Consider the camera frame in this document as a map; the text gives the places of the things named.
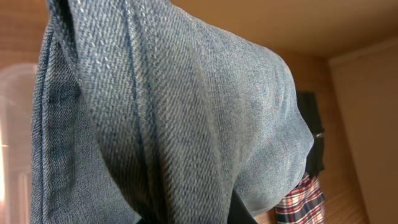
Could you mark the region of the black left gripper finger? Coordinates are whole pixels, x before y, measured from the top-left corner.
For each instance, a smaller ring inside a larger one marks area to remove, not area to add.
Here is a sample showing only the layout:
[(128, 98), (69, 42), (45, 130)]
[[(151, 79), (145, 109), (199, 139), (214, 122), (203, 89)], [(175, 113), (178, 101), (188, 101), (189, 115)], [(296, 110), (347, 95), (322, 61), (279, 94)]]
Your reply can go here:
[(257, 224), (235, 190), (231, 195), (227, 224)]

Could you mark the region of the red navy plaid shirt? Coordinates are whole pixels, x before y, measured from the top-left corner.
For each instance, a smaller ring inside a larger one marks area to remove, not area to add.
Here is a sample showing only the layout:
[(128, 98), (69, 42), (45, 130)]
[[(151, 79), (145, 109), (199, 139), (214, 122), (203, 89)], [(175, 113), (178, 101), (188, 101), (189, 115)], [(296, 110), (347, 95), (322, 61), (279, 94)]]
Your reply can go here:
[(306, 175), (275, 206), (278, 224), (324, 224), (325, 196), (317, 177)]

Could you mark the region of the blue denim jeans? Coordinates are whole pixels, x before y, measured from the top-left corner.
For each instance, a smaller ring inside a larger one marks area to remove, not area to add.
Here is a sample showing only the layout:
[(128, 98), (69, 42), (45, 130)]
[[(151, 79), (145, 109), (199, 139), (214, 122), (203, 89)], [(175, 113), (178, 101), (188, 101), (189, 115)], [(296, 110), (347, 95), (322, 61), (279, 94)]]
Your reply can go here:
[(168, 0), (48, 1), (32, 223), (226, 223), (302, 179), (313, 136), (273, 51)]

